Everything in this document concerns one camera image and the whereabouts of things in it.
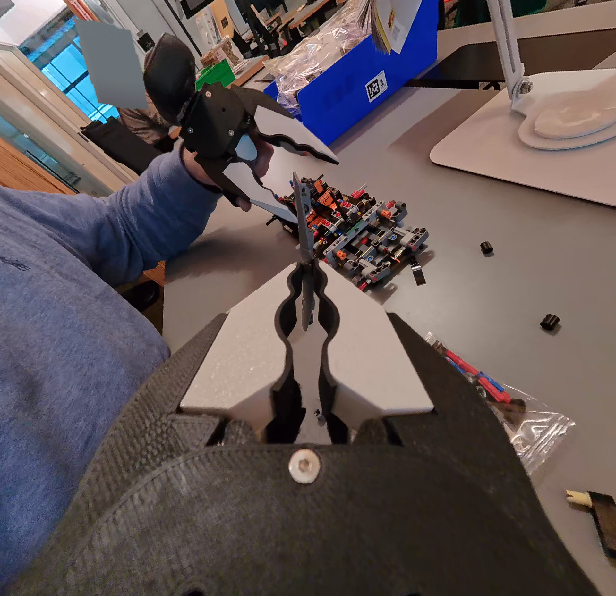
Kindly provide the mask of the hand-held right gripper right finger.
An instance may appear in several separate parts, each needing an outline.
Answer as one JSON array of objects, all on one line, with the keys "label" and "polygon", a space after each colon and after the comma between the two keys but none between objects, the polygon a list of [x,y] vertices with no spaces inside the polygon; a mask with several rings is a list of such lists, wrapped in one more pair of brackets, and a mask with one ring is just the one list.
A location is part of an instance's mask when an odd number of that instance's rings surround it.
[{"label": "hand-held right gripper right finger", "polygon": [[434,404],[381,305],[329,266],[315,263],[321,413],[332,443],[367,421],[430,413]]}]

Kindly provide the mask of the black office chair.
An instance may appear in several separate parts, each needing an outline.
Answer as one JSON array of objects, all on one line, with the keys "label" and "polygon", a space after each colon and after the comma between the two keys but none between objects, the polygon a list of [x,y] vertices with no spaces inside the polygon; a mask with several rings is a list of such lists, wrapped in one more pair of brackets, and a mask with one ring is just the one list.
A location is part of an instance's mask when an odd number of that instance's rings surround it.
[{"label": "black office chair", "polygon": [[115,117],[105,122],[92,121],[81,128],[83,134],[111,159],[125,165],[138,175],[163,153],[131,132]]}]

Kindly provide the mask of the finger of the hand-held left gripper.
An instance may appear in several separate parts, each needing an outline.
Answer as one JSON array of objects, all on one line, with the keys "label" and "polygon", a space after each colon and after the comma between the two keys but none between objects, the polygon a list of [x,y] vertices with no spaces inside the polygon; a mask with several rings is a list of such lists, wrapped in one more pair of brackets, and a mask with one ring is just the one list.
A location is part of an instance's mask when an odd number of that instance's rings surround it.
[{"label": "finger of the hand-held left gripper", "polygon": [[338,157],[303,123],[287,113],[257,105],[250,113],[254,136],[290,153],[307,154],[318,160],[338,165]]},{"label": "finger of the hand-held left gripper", "polygon": [[240,199],[246,200],[252,206],[259,207],[282,221],[297,224],[296,212],[279,202],[271,190],[260,185],[247,164],[230,163],[222,176],[222,190],[231,203],[235,204]]}]

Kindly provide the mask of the person's left hand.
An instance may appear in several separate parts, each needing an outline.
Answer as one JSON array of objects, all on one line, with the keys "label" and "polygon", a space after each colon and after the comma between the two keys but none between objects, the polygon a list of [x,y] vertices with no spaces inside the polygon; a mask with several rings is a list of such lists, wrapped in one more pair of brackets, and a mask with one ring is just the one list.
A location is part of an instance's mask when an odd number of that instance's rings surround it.
[{"label": "person's left hand", "polygon": [[[240,139],[236,148],[238,159],[247,164],[262,186],[262,178],[266,175],[270,161],[273,157],[273,146],[263,141],[258,137],[253,137],[245,134]],[[244,212],[248,212],[251,208],[251,203],[246,200],[238,200],[237,205]]]}]

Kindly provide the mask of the person's left forearm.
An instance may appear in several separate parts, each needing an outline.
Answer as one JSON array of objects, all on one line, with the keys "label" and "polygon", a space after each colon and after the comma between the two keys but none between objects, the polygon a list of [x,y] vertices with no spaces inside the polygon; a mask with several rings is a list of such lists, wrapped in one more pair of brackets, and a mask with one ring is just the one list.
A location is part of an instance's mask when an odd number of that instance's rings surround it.
[{"label": "person's left forearm", "polygon": [[74,197],[86,234],[80,251],[108,284],[137,279],[203,233],[222,193],[207,177],[193,175],[192,160],[181,147],[108,197]]}]

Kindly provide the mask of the beige stand base plate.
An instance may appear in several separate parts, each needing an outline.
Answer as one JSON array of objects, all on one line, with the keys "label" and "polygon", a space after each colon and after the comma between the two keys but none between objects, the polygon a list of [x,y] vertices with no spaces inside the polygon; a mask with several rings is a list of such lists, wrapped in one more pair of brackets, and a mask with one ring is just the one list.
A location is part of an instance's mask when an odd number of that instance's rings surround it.
[{"label": "beige stand base plate", "polygon": [[433,163],[615,206],[615,69],[528,77],[510,0],[486,0],[506,91],[438,143]]}]

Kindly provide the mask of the clear bags of lego parts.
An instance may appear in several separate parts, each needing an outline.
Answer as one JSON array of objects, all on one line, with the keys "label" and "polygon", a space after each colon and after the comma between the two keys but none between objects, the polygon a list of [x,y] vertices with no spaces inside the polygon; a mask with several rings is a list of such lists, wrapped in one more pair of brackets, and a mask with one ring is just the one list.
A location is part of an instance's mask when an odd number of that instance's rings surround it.
[{"label": "clear bags of lego parts", "polygon": [[366,30],[358,23],[356,4],[353,0],[348,1],[290,53],[274,58],[266,65],[277,86],[276,101],[295,118],[300,118],[299,92],[367,36]]}]

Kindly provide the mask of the blue storage bin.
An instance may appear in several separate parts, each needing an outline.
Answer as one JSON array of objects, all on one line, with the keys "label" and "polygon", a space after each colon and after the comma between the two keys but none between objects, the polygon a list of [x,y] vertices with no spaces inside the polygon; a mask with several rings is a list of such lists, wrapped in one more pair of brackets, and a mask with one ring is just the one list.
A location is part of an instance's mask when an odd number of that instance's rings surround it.
[{"label": "blue storage bin", "polygon": [[[359,10],[360,0],[353,2]],[[368,35],[299,92],[298,119],[324,143],[334,142],[436,62],[438,15],[439,0],[422,0],[399,54],[379,52]],[[276,100],[276,92],[273,80],[265,93]]]}]

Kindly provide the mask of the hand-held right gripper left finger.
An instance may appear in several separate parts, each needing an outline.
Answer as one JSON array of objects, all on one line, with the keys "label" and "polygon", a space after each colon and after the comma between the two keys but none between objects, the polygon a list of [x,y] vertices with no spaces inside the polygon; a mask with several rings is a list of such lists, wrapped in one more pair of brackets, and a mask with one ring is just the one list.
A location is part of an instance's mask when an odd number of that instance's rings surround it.
[{"label": "hand-held right gripper left finger", "polygon": [[290,265],[220,317],[183,413],[244,421],[268,443],[296,441],[304,407],[289,335],[302,279],[301,264]]}]

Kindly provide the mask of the dark grey lego beam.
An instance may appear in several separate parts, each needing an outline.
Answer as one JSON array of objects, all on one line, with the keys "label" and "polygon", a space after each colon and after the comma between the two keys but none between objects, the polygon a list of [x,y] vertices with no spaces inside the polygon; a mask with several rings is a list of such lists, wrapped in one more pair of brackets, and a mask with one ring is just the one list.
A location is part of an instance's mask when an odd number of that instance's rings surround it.
[{"label": "dark grey lego beam", "polygon": [[297,216],[297,230],[299,236],[299,252],[303,269],[302,279],[302,327],[307,331],[313,323],[313,311],[315,306],[314,291],[314,271],[315,260],[313,257],[313,232],[307,223],[307,216],[312,209],[311,193],[308,187],[303,184],[297,173],[292,177],[293,192],[295,195],[295,206]]}]

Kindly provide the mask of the black floor lamp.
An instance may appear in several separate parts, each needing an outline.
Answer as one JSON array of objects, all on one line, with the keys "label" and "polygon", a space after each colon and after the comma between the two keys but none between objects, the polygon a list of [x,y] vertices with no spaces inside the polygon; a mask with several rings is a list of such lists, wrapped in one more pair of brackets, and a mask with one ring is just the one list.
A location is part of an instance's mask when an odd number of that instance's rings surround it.
[{"label": "black floor lamp", "polygon": [[173,34],[182,41],[188,41],[192,46],[192,51],[195,55],[196,61],[200,63],[202,51],[195,42],[195,39],[191,36],[190,31],[182,22],[181,17],[175,7],[171,4],[170,0],[152,0],[156,6],[158,3],[164,4],[166,7],[165,13],[161,16],[165,19],[169,25],[169,29],[173,31]]}]

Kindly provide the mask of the green storage bin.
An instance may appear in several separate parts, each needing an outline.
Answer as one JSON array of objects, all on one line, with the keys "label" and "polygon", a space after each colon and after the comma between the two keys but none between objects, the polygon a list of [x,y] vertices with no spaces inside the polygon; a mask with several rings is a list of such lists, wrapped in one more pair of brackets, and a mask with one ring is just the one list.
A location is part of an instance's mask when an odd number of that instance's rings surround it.
[{"label": "green storage bin", "polygon": [[205,84],[212,85],[215,83],[220,83],[224,87],[229,87],[234,81],[235,75],[232,68],[227,59],[223,59],[218,63],[201,69],[196,76],[195,89],[196,91],[200,91]]}]

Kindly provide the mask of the black lego piece tan pin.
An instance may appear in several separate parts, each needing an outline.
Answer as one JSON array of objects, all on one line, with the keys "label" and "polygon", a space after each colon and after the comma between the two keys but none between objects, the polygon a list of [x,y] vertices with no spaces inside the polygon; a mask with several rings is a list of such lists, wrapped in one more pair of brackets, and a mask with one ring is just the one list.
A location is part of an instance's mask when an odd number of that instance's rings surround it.
[{"label": "black lego piece tan pin", "polygon": [[593,491],[565,491],[569,504],[588,508],[605,556],[615,560],[615,498]]}]

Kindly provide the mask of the lego instruction booklet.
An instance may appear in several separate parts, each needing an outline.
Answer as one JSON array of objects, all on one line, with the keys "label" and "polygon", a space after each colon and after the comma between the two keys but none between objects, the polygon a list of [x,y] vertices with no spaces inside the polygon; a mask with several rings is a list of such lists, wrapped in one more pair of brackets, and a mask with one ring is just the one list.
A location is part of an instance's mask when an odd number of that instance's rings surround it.
[{"label": "lego instruction booklet", "polygon": [[422,0],[360,0],[359,26],[382,53],[401,53]]}]

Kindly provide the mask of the zip bag of lego pins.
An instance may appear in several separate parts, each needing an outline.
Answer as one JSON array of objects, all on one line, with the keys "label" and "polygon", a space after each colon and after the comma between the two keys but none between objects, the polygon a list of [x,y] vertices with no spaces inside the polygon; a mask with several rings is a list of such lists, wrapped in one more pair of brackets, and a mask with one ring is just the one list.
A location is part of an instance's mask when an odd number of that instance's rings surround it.
[{"label": "zip bag of lego pins", "polygon": [[534,479],[543,477],[547,462],[565,448],[567,437],[573,436],[574,420],[474,367],[433,332],[424,340],[476,389],[503,427],[527,474]]}]

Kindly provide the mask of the multicoloured lego technic model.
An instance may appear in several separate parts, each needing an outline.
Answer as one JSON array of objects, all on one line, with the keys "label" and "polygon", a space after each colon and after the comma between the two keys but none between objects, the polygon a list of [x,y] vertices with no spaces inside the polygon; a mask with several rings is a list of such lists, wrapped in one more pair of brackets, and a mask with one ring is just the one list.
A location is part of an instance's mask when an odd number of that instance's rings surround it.
[{"label": "multicoloured lego technic model", "polygon": [[311,193],[307,223],[313,257],[346,277],[360,291],[385,285],[409,265],[415,283],[426,278],[418,256],[429,236],[425,228],[405,227],[403,201],[382,201],[362,188],[348,195],[323,176],[300,180]]}]

